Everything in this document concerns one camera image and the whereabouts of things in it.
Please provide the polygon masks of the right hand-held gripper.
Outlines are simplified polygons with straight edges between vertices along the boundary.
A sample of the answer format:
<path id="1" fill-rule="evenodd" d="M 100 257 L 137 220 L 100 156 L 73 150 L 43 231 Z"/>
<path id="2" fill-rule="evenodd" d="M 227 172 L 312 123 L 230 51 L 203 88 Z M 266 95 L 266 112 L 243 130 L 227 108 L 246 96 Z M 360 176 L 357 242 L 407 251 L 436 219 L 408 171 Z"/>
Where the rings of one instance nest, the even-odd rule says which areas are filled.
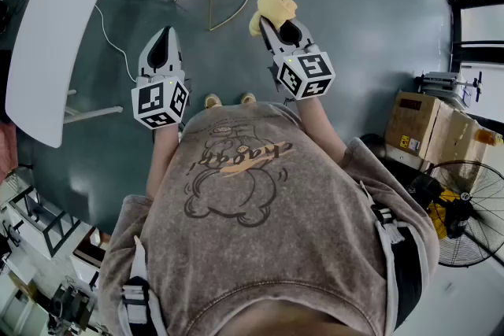
<path id="1" fill-rule="evenodd" d="M 325 95 L 335 79 L 328 53 L 313 44 L 308 28 L 297 19 L 280 28 L 260 17 L 259 28 L 272 54 L 270 71 L 276 89 L 301 101 Z"/>

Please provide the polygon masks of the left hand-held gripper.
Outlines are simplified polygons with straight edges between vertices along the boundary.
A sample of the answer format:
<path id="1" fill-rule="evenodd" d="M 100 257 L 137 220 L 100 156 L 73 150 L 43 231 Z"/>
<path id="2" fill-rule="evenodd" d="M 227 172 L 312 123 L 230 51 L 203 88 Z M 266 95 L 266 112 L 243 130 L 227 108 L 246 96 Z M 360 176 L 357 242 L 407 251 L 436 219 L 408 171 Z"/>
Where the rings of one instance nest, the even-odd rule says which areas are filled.
<path id="1" fill-rule="evenodd" d="M 139 56 L 139 75 L 132 89 L 134 118 L 149 129 L 180 125 L 189 99 L 184 85 L 182 50 L 175 28 L 165 26 Z M 162 72 L 171 72 L 167 76 Z"/>

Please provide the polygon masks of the yellow cleaning cloth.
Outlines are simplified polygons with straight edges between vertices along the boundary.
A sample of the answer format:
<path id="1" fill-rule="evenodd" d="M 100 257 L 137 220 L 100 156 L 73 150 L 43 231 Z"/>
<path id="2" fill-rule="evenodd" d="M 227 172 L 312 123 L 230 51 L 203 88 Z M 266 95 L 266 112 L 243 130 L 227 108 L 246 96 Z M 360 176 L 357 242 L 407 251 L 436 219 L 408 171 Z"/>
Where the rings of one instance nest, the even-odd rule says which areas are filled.
<path id="1" fill-rule="evenodd" d="M 294 0 L 258 0 L 257 8 L 249 23 L 249 32 L 253 37 L 261 34 L 261 17 L 269 20 L 276 29 L 280 29 L 287 20 L 296 17 L 298 6 Z"/>

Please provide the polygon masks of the person's left forearm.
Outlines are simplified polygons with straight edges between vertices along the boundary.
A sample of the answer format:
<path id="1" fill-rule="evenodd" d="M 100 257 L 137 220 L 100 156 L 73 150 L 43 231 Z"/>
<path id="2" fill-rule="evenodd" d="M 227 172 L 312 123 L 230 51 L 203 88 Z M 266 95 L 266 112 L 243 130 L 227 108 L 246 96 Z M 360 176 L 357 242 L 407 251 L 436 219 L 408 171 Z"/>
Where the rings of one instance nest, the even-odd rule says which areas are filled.
<path id="1" fill-rule="evenodd" d="M 155 198 L 179 142 L 179 128 L 176 125 L 154 131 L 154 148 L 146 182 L 146 196 L 149 199 Z"/>

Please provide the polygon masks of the person's right forearm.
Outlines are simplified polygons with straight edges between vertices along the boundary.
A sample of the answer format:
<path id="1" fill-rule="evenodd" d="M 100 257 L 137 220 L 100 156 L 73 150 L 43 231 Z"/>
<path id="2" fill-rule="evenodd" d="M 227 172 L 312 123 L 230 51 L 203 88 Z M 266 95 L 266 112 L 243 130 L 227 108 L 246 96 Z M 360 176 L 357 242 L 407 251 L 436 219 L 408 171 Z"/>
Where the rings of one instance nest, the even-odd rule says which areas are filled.
<path id="1" fill-rule="evenodd" d="M 339 164 L 343 160 L 347 146 L 331 125 L 320 99 L 307 98 L 297 100 L 295 104 L 305 133 Z"/>

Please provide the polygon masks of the white curved table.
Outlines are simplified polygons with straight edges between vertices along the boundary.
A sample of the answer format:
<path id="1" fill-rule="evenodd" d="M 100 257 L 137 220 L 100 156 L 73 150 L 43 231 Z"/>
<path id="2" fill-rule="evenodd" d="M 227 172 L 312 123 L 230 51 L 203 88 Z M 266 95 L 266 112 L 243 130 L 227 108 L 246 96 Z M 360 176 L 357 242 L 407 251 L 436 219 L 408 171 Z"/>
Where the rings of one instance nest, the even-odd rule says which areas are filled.
<path id="1" fill-rule="evenodd" d="M 5 111 L 25 134 L 53 148 L 67 123 L 121 113 L 114 106 L 67 115 L 69 84 L 97 0 L 29 0 L 9 67 Z"/>

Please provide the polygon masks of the black round bin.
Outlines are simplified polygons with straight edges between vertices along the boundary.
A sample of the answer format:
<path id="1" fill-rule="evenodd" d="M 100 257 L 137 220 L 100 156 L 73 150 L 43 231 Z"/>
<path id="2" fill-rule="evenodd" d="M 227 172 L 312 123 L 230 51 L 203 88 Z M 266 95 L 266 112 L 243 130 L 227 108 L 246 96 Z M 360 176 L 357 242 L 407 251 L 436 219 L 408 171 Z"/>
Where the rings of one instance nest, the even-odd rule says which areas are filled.
<path id="1" fill-rule="evenodd" d="M 386 142 L 383 137 L 377 134 L 365 134 L 360 137 L 360 140 L 362 140 L 378 159 L 381 160 L 387 156 Z"/>

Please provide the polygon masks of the grey metal machine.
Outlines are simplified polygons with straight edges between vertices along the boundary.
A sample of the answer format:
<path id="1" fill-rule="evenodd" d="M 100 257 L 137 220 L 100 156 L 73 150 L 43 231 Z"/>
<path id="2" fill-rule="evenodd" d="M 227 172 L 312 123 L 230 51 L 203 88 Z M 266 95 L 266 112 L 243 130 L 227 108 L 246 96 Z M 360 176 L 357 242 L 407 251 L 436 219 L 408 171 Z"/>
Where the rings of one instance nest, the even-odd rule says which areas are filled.
<path id="1" fill-rule="evenodd" d="M 461 103 L 464 108 L 470 106 L 473 95 L 478 102 L 483 90 L 482 72 L 472 82 L 460 72 L 422 73 L 414 82 L 420 93 Z"/>

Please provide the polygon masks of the black framed glass door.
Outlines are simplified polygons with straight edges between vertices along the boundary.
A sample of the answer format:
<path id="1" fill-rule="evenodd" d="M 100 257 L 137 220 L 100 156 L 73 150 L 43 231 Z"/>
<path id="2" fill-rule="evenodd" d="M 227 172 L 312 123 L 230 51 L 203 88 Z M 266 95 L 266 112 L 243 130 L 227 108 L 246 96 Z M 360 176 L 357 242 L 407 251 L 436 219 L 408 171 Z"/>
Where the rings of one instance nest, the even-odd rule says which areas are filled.
<path id="1" fill-rule="evenodd" d="M 469 113 L 504 124 L 504 4 L 452 8 L 450 70 L 482 79 Z"/>

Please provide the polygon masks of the large cardboard box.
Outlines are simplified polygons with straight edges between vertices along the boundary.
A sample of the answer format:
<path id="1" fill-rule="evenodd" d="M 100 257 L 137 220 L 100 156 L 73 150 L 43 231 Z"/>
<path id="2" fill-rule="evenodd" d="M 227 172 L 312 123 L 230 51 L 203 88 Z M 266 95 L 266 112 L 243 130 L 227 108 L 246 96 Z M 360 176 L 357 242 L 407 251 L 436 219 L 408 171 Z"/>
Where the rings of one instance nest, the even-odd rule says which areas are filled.
<path id="1" fill-rule="evenodd" d="M 436 118 L 425 160 L 442 165 L 439 179 L 446 178 L 453 187 L 471 187 L 480 174 L 487 145 L 475 139 L 481 126 L 476 120 L 457 110 L 439 111 Z"/>

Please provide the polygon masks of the person's brown printed shirt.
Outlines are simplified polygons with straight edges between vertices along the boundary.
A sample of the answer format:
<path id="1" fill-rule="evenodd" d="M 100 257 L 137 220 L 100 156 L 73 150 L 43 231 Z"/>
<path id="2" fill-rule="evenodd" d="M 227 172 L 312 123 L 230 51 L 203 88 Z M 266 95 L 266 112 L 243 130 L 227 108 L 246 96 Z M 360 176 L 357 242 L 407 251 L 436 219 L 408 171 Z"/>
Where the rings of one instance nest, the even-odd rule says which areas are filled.
<path id="1" fill-rule="evenodd" d="M 298 111 L 195 115 L 154 199 L 124 199 L 99 275 L 114 336 L 390 336 L 439 261 L 423 209 L 359 138 L 335 163 Z"/>

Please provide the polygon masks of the black floor fan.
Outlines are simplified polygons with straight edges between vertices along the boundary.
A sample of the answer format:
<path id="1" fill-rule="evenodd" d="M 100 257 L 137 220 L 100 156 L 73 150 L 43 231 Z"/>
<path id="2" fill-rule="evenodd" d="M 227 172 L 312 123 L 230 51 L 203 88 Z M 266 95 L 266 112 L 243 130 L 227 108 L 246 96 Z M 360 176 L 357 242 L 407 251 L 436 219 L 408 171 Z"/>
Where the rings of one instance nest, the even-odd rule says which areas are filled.
<path id="1" fill-rule="evenodd" d="M 448 161 L 407 187 L 439 240 L 439 263 L 468 268 L 494 260 L 504 268 L 504 175 L 478 161 Z"/>

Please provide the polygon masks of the black metal frame rack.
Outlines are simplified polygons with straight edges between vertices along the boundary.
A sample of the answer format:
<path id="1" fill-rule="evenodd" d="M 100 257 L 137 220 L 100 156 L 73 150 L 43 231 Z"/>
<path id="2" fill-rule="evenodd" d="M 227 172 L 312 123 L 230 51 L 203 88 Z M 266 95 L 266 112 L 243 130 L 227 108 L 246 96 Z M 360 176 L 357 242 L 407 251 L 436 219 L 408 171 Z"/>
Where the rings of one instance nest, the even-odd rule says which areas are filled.
<path id="1" fill-rule="evenodd" d="M 47 259 L 55 256 L 80 221 L 43 199 L 29 186 L 7 202 L 13 231 Z"/>

